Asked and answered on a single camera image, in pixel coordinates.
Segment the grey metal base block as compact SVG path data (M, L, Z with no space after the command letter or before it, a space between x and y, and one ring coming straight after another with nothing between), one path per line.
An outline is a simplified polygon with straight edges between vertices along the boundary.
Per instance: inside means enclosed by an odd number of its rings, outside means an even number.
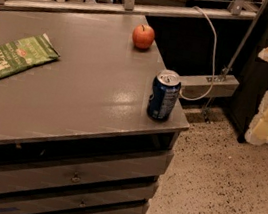
M231 97L239 86L233 75L219 76L181 76L180 97L189 100L199 100L205 97Z

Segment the middle grey drawer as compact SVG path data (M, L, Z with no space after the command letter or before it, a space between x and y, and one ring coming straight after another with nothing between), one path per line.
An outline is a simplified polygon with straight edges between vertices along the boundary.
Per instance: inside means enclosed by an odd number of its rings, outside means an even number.
M36 214L151 199L158 185L142 177L0 194L0 214Z

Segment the red apple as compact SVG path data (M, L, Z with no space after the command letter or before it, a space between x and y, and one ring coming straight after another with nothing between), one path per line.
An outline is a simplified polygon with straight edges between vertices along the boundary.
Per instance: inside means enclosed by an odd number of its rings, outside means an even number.
M150 25L141 24L134 28L132 39L136 48L145 50L151 47L152 42L154 42L155 32Z

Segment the blue pepsi can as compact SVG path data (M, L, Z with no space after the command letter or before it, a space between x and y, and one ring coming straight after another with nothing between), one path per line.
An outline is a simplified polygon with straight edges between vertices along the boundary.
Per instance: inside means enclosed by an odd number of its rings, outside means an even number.
M168 118L178 100L180 82L179 75L172 70L163 69L156 75L153 80L153 92L147 106L147 113L150 117L155 120Z

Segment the diagonal metal rod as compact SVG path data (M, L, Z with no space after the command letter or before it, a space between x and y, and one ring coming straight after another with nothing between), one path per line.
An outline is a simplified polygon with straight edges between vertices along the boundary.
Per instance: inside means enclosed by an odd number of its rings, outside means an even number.
M229 4L228 10L232 15L241 16L243 15L242 10L245 10L247 12L253 12L254 17L252 18L252 22L250 23L248 30L243 36L242 41L239 43L239 46L233 54L228 65L225 66L220 72L220 76L218 78L219 81L223 82L226 79L227 75L230 73L230 71L232 71L234 61L236 61L236 58L241 52L241 49L243 49L245 42L248 40L248 37L252 33L252 30L257 24L258 19L262 15L262 12L264 12L267 4L268 0L233 0L232 3Z

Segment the top grey drawer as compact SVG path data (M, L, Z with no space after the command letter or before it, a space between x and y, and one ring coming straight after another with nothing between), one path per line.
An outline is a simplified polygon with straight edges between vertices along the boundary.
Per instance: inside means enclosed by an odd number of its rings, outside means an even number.
M0 194L103 181L160 176L173 151L132 153L107 157L52 161L48 166L0 171Z

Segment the green chip bag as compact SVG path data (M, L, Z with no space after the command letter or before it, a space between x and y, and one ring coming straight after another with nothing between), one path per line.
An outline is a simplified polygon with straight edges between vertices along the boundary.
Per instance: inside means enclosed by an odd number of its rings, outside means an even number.
M0 80L57 60L60 54L49 40L42 34L0 45Z

